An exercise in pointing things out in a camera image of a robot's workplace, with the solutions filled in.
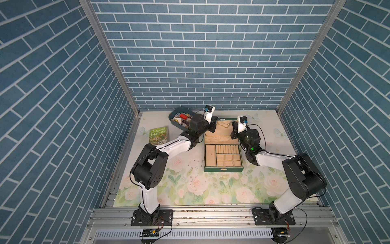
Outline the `green jewelry box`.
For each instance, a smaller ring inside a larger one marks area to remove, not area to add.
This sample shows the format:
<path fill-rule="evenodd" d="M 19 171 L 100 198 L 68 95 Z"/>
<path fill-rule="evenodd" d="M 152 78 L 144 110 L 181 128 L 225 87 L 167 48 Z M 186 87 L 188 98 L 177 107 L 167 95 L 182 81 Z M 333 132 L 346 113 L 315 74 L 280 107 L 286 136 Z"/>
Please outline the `green jewelry box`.
<path fill-rule="evenodd" d="M 238 139 L 231 139 L 234 118 L 217 121 L 214 133 L 205 133 L 205 172 L 240 173 L 243 171 L 241 148 Z"/>

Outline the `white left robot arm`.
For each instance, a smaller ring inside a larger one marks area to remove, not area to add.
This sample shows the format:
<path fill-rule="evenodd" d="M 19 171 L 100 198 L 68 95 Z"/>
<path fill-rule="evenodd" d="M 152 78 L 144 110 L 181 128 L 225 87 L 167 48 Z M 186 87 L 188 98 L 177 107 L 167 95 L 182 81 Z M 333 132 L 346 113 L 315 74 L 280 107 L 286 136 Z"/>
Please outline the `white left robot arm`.
<path fill-rule="evenodd" d="M 129 175 L 132 183 L 141 188 L 142 213 L 153 216 L 159 210 L 155 187 L 162 180 L 168 160 L 193 149 L 207 131 L 215 132 L 217 120 L 218 117 L 212 112 L 206 112 L 205 115 L 195 114 L 190 128 L 176 139 L 161 145 L 149 143 L 144 146 Z"/>

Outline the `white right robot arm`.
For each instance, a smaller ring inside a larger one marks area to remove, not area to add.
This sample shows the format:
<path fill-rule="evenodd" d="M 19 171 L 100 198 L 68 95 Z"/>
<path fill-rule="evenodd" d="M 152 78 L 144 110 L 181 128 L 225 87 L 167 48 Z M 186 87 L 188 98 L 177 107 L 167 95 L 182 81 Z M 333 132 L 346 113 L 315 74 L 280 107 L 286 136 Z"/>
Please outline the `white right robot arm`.
<path fill-rule="evenodd" d="M 294 207 L 326 189 L 325 178 L 307 154 L 289 156 L 268 152 L 261 148 L 259 132 L 248 126 L 245 116 L 238 117 L 237 121 L 232 122 L 232 126 L 231 138 L 238 139 L 248 162 L 255 166 L 283 171 L 286 176 L 287 190 L 269 204 L 268 213 L 265 214 L 269 221 L 276 223 L 282 220 Z"/>

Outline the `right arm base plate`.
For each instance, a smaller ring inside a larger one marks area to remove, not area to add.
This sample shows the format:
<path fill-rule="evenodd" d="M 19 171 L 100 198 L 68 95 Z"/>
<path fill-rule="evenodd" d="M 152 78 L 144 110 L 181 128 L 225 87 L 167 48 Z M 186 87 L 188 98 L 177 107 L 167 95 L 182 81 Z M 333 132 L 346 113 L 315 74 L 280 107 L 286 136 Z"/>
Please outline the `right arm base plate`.
<path fill-rule="evenodd" d="M 260 225 L 295 225 L 295 219 L 292 214 L 292 211 L 289 211 L 284 214 L 280 214 L 275 209 L 267 209 L 261 207 L 254 207 L 251 210 L 251 213 L 254 217 L 255 224 Z"/>

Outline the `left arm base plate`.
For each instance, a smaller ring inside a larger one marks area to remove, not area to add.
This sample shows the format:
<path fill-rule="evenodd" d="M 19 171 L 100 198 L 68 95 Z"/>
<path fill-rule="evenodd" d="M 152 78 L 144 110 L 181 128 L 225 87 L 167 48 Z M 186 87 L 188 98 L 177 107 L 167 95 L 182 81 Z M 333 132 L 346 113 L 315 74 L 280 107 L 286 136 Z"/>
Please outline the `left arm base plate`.
<path fill-rule="evenodd" d="M 157 208 L 153 213 L 147 213 L 141 207 L 133 212 L 131 226 L 165 226 L 171 225 L 173 220 L 172 209 Z"/>

